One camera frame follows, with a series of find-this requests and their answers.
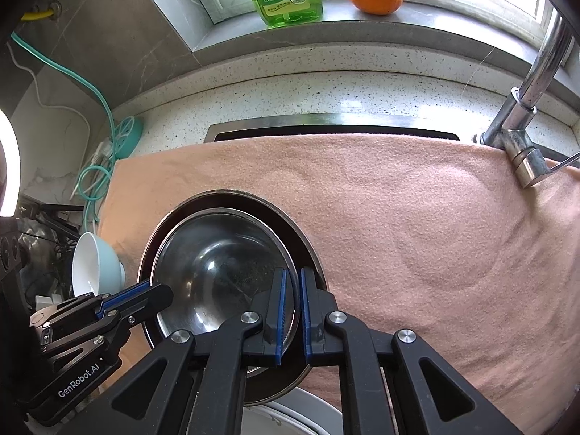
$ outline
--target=white light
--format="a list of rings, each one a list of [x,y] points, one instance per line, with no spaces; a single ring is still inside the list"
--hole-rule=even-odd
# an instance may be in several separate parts
[[[0,143],[6,156],[6,188],[0,216],[14,216],[20,190],[20,153],[12,124],[0,109]]]

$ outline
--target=small bowl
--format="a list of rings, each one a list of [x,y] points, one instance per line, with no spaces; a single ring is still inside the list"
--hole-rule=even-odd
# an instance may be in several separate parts
[[[163,240],[153,264],[152,284],[173,291],[173,303],[157,314],[165,337],[179,329],[194,335],[217,330],[250,310],[253,297],[272,286],[274,270],[285,268],[285,352],[298,327],[294,296],[298,275],[290,254],[262,221],[243,211],[215,207],[179,222]],[[248,376],[262,368],[250,368]]]
[[[114,295],[124,286],[125,269],[112,247],[92,232],[82,234],[72,256],[74,295]]]

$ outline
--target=teal cable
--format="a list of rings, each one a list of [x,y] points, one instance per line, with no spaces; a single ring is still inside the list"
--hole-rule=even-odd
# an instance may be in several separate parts
[[[77,180],[77,184],[78,184],[78,190],[79,190],[79,194],[83,197],[83,199],[85,199],[85,208],[83,211],[83,218],[82,218],[82,225],[84,230],[87,230],[87,220],[88,220],[88,212],[89,209],[92,208],[93,210],[93,218],[95,222],[99,221],[99,218],[95,212],[95,202],[102,199],[108,190],[108,186],[107,188],[104,190],[104,192],[100,195],[97,196],[97,194],[99,193],[99,190],[103,187],[106,186],[106,183],[109,182],[111,180],[111,172],[112,169],[115,165],[115,161],[117,160],[116,155],[117,155],[117,140],[116,140],[116,133],[115,133],[115,120],[112,117],[112,112],[111,112],[111,108],[109,108],[109,105],[107,104],[107,101],[105,100],[104,96],[101,94],[101,92],[94,86],[92,85],[91,82],[88,82],[87,80],[85,80],[83,77],[81,77],[80,75],[76,74],[75,72],[73,72],[72,70],[60,65],[57,62],[54,62],[54,60],[49,59],[47,56],[41,54],[39,51],[37,51],[36,49],[34,49],[32,46],[30,46],[26,41],[22,40],[18,34],[16,33],[12,33],[11,35],[12,40],[18,44],[20,47],[22,47],[23,49],[25,49],[26,51],[28,51],[29,53],[31,53],[34,57],[40,59],[42,62],[44,62],[46,65],[51,66],[52,68],[58,70],[59,72],[62,72],[65,75],[68,75],[69,77],[75,79],[76,81],[78,81],[79,83],[83,84],[84,86],[86,86],[88,89],[90,89],[93,93],[95,93],[95,95],[97,96],[97,98],[99,99],[99,101],[102,103],[105,112],[107,113],[107,117],[108,117],[108,121],[109,121],[109,127],[111,128],[111,143],[112,143],[112,152],[111,152],[111,158],[110,158],[110,169],[107,170],[106,168],[104,168],[101,165],[90,165],[87,168],[83,169],[82,172],[80,172],[78,180]],[[86,174],[91,171],[91,170],[97,170],[97,171],[103,171],[105,172],[105,176],[103,177],[103,180],[96,185],[92,191],[94,191],[95,196],[88,196],[84,193],[84,191],[82,190],[82,188],[80,187],[80,181],[86,176]]]

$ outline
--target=teal round power strip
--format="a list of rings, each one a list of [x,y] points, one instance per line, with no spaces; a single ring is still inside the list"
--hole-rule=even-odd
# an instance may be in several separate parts
[[[126,159],[137,147],[143,134],[143,123],[134,116],[124,118],[115,128],[118,159]]]

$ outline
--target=yellow pipe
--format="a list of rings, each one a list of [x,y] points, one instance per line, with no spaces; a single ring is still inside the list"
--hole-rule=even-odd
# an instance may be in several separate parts
[[[38,20],[45,20],[46,18],[50,18],[54,14],[54,9],[47,9],[46,11],[33,11],[24,13],[21,21],[38,21]]]

